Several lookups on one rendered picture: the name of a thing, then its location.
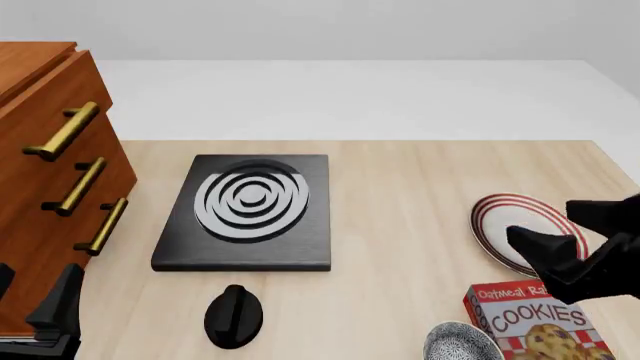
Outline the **wooden cabinet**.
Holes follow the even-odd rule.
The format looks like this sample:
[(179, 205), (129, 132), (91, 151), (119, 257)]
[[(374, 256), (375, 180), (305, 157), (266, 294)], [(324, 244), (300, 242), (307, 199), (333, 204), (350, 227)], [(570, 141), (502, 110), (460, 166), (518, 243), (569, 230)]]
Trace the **wooden cabinet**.
[(0, 110), (78, 50), (72, 42), (0, 41)]

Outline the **white plate with red rings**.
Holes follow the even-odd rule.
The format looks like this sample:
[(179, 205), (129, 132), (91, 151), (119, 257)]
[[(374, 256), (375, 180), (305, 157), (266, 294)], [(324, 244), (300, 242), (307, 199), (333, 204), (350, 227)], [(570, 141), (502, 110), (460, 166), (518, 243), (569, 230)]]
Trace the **white plate with red rings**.
[(525, 227), (554, 236), (575, 236), (580, 260), (589, 255), (587, 239), (579, 227), (542, 200), (517, 193), (489, 194), (472, 207), (469, 224), (478, 244), (498, 263), (529, 278), (537, 274), (507, 241), (506, 229)]

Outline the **round black stove knob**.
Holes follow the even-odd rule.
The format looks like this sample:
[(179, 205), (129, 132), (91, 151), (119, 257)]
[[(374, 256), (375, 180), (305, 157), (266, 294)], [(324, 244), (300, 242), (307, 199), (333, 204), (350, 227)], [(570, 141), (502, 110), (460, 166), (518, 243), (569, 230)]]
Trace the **round black stove knob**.
[(260, 300), (245, 287), (231, 284), (208, 306), (204, 330), (216, 347), (235, 350), (256, 338), (263, 320)]

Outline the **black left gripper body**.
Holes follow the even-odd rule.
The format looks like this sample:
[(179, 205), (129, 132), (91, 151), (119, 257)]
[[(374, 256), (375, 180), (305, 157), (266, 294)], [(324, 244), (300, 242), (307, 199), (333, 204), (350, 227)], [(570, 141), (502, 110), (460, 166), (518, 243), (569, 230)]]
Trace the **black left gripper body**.
[(81, 331), (44, 329), (33, 337), (0, 338), (0, 360), (75, 360)]

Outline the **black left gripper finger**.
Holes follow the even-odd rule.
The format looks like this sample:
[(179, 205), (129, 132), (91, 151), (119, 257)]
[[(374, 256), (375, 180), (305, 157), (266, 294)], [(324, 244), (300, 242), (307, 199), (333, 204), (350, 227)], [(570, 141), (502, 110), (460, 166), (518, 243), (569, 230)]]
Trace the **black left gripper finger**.
[(79, 300), (84, 269), (68, 264), (45, 299), (25, 321), (37, 335), (80, 335)]
[(16, 272), (6, 263), (0, 263), (0, 300), (9, 290)]

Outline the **black patterned bowl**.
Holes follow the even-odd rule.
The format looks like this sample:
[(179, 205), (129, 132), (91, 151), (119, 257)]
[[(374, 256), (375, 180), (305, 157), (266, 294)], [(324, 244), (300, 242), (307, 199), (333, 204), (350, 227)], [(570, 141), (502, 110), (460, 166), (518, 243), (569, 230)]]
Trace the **black patterned bowl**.
[(468, 323), (450, 321), (430, 330), (423, 360), (505, 360), (498, 345), (485, 332)]

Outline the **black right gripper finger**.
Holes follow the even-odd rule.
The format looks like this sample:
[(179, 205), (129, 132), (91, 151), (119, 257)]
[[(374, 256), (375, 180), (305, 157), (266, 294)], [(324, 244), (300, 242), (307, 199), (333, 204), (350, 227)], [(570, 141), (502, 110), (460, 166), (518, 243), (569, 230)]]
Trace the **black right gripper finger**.
[(608, 239), (628, 236), (640, 241), (640, 194), (618, 201), (569, 200), (567, 218)]
[(531, 266), (538, 278), (549, 275), (564, 278), (583, 263), (576, 236), (538, 233), (519, 226), (507, 227), (506, 235), (508, 244)]

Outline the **red cookie box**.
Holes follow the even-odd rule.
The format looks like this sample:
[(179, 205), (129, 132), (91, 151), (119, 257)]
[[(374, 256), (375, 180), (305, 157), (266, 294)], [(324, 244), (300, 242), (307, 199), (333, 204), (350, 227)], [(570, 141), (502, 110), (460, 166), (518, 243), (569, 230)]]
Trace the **red cookie box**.
[(616, 360), (579, 305), (538, 280), (473, 284), (463, 305), (506, 360)]

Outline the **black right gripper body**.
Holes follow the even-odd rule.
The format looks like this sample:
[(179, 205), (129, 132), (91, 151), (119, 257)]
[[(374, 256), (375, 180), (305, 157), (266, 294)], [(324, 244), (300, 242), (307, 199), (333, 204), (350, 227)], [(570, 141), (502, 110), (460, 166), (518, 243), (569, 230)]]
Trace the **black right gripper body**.
[(551, 296), (567, 305), (615, 296), (640, 300), (640, 236), (618, 233), (587, 260), (542, 272), (541, 281)]

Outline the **flat black stove plate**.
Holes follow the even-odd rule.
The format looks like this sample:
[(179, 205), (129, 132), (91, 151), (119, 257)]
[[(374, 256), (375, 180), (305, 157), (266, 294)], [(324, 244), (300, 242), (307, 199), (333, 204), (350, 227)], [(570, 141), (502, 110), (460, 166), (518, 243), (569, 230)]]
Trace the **flat black stove plate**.
[(328, 272), (327, 155), (196, 155), (151, 257), (156, 272)]

